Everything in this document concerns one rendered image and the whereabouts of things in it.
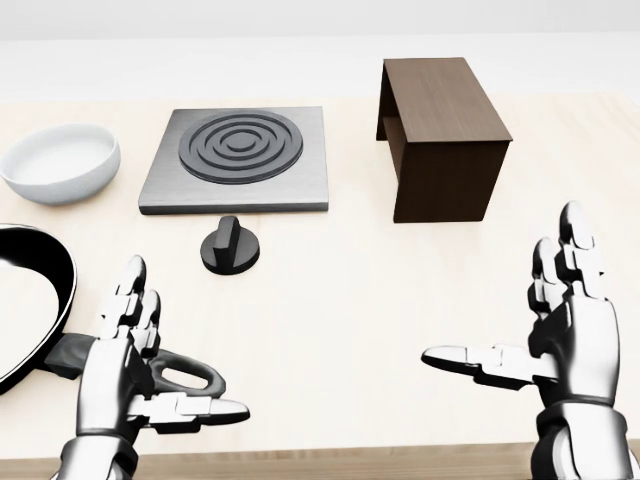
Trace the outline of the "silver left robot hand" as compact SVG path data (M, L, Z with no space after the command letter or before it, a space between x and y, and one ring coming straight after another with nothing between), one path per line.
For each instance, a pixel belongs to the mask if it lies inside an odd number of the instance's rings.
M145 282L145 262L135 255L108 299L105 325L87 354L76 434L133 443L143 428L196 433L203 425L248 420L246 405L222 397L226 383L213 367L160 348L160 297Z

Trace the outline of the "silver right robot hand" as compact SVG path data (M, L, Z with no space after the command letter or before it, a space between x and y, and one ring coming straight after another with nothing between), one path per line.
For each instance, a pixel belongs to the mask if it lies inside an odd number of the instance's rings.
M570 201L560 214L558 241L544 237L534 247L527 296L536 320L526 346L434 346L421 360L481 385L511 390L535 385L545 406L565 400L611 406L620 340L602 273L589 221L580 204Z

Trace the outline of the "round black stove knob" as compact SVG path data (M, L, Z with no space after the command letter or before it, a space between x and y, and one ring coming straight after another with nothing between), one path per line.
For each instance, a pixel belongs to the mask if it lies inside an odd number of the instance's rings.
M218 228L203 240L200 256L204 266L215 274L240 274L259 259L259 241L236 216L223 216Z

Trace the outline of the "flat grey stove plate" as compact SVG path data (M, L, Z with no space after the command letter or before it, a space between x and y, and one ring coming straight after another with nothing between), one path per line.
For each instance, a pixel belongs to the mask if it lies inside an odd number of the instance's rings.
M174 110L138 206L145 215L326 211L322 108Z

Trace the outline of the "black frying pan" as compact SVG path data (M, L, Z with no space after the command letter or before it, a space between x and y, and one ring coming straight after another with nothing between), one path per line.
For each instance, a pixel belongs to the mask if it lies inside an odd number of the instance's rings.
M0 224L0 395L42 370L82 379L98 336L67 333L78 285L75 260L51 234Z

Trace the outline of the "white ceramic bowl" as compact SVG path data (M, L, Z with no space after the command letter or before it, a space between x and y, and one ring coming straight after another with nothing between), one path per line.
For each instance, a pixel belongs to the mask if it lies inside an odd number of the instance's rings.
M116 137L91 123L56 125L32 133L0 155L0 177L19 196L57 206L88 199L116 176Z

